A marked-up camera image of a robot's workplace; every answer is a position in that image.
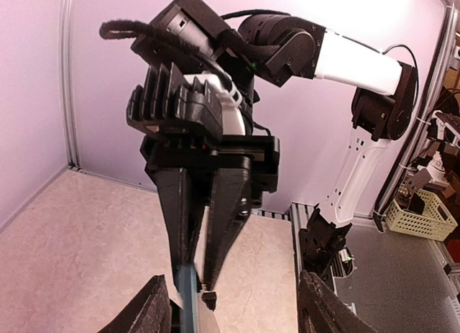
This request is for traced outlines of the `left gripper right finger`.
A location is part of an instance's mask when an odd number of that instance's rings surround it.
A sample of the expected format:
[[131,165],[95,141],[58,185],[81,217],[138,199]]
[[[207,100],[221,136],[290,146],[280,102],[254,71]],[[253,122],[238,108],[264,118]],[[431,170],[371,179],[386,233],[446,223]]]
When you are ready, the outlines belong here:
[[299,332],[377,332],[354,314],[315,273],[306,270],[300,273],[297,302]]

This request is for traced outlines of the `short black clamp stand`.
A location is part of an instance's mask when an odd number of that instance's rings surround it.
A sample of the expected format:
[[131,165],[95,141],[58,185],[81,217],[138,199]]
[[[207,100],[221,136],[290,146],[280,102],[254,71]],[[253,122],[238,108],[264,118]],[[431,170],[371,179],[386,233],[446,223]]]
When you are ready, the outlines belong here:
[[215,311],[217,294],[215,291],[209,290],[206,284],[203,284],[202,286],[201,300],[204,302],[204,304],[210,311]]

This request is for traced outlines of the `black phone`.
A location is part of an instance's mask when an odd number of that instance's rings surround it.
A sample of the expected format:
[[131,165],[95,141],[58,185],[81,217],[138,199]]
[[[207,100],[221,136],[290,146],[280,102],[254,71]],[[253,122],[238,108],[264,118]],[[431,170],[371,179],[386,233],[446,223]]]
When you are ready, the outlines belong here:
[[198,276],[195,266],[190,263],[181,265],[177,276],[178,292],[183,303],[180,312],[181,332],[199,332],[197,283]]

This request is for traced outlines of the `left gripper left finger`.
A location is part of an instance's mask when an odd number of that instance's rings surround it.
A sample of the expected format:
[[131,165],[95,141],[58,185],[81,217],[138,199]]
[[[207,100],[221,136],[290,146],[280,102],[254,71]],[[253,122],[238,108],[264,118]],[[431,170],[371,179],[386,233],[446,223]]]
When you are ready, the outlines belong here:
[[164,275],[153,276],[100,333],[170,332],[172,309]]

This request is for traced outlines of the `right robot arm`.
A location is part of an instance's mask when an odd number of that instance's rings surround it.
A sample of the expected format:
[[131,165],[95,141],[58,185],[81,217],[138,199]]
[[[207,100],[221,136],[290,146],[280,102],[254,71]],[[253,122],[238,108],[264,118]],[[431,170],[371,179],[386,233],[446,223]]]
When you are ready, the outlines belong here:
[[300,232],[300,267],[324,276],[345,247],[357,202],[382,154],[410,123],[418,69],[288,13],[240,11],[237,29],[203,0],[173,0],[151,22],[116,19],[104,40],[132,40],[148,65],[126,107],[142,132],[145,171],[154,183],[169,239],[172,274],[192,266],[207,223],[201,283],[216,285],[226,256],[264,193],[277,190],[280,142],[255,134],[256,78],[291,78],[355,87],[351,139],[332,192]]

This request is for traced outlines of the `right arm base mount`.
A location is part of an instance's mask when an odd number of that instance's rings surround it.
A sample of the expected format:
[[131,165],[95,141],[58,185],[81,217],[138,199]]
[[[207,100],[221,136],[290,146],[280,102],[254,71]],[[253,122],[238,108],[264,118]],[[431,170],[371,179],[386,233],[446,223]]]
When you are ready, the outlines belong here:
[[325,281],[334,256],[346,246],[346,236],[351,226],[352,223],[337,227],[327,222],[321,210],[315,206],[306,228],[301,228],[298,233],[301,270],[315,273]]

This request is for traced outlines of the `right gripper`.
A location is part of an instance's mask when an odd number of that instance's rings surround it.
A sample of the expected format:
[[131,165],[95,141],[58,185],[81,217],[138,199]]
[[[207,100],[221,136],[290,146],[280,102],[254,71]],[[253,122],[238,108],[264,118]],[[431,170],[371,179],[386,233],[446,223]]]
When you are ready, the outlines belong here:
[[277,191],[280,141],[267,135],[226,135],[217,149],[166,147],[144,137],[140,152],[155,184],[167,229],[172,274],[192,263],[206,205],[203,283],[213,290],[226,256],[249,218],[251,204]]

